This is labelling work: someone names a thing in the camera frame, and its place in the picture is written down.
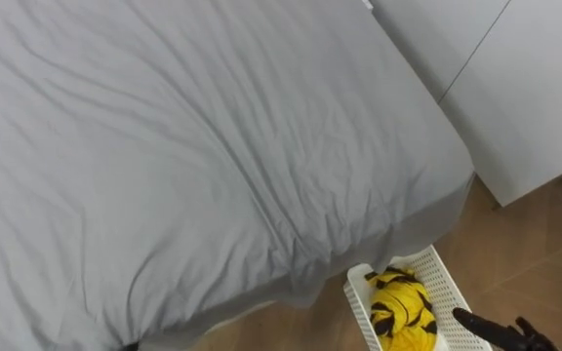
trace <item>white basket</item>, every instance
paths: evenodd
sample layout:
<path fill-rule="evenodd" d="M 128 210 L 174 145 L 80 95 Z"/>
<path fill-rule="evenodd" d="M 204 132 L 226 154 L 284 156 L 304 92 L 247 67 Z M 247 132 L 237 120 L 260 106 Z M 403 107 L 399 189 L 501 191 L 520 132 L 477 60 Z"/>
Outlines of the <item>white basket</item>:
<path fill-rule="evenodd" d="M 414 269 L 416 276 L 426 287 L 437 320 L 438 336 L 435 350 L 492 351 L 489 343 L 467 331 L 453 317 L 453 308 L 461 307 L 469 310 L 469 307 L 432 246 L 411 256 L 395 257 L 391 264 Z M 343 286 L 343 290 L 370 351 L 382 351 L 377 335 L 370 324 L 370 296 L 373 289 L 364 276 L 371 271 L 372 267 L 368 264 L 359 264 L 348 270 L 348 281 Z"/>

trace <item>perforated basket side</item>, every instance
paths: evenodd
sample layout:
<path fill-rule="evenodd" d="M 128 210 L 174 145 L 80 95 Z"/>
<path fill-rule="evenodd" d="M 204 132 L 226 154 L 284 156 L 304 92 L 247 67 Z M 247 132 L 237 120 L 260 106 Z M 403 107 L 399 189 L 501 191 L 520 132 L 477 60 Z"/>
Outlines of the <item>perforated basket side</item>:
<path fill-rule="evenodd" d="M 366 301 L 361 300 L 362 297 L 370 297 L 370 293 L 367 292 L 368 285 L 363 281 L 363 277 L 371 271 L 372 268 L 367 264 L 360 264 L 351 268 L 347 274 L 348 281 L 343 285 L 343 292 L 346 294 L 352 313 L 357 320 L 361 333 L 363 333 L 368 348 L 370 351 L 382 351 L 381 344 L 370 323 L 369 307 L 366 306 Z"/>
<path fill-rule="evenodd" d="M 396 266 L 409 266 L 416 271 L 431 298 L 437 327 L 446 337 L 451 351 L 492 351 L 489 343 L 467 331 L 453 317 L 453 308 L 469 310 L 469 307 L 432 246 L 420 254 L 410 256 L 410 259 L 397 258 L 392 263 Z"/>

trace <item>bedding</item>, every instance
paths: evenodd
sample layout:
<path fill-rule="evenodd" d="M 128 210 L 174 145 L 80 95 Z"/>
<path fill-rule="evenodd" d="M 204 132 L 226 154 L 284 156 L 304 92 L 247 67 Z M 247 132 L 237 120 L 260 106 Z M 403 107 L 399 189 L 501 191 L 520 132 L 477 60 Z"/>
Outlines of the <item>bedding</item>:
<path fill-rule="evenodd" d="M 359 0 L 0 0 L 0 350 L 308 305 L 444 234 L 471 174 Z"/>

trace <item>white cabinet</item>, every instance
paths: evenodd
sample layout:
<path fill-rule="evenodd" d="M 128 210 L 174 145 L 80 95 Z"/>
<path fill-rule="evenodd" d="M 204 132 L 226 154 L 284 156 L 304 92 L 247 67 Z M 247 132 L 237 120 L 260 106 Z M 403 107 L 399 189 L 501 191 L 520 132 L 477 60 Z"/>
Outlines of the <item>white cabinet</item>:
<path fill-rule="evenodd" d="M 372 0 L 374 14 L 440 99 L 503 9 L 506 0 Z"/>
<path fill-rule="evenodd" d="M 562 0 L 512 0 L 441 106 L 502 205 L 561 175 Z"/>

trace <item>black object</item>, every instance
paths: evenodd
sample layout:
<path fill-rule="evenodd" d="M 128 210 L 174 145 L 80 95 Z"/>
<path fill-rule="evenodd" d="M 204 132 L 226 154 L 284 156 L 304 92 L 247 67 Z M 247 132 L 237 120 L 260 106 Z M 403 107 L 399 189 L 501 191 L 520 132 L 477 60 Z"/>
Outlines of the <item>black object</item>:
<path fill-rule="evenodd" d="M 558 351 L 552 341 L 522 317 L 515 320 L 522 330 L 519 332 L 512 326 L 503 327 L 462 308 L 455 308 L 453 316 L 467 330 L 504 351 Z"/>
<path fill-rule="evenodd" d="M 139 345 L 138 343 L 133 343 L 131 345 L 127 345 L 125 346 L 125 348 L 122 351 L 138 351 Z"/>

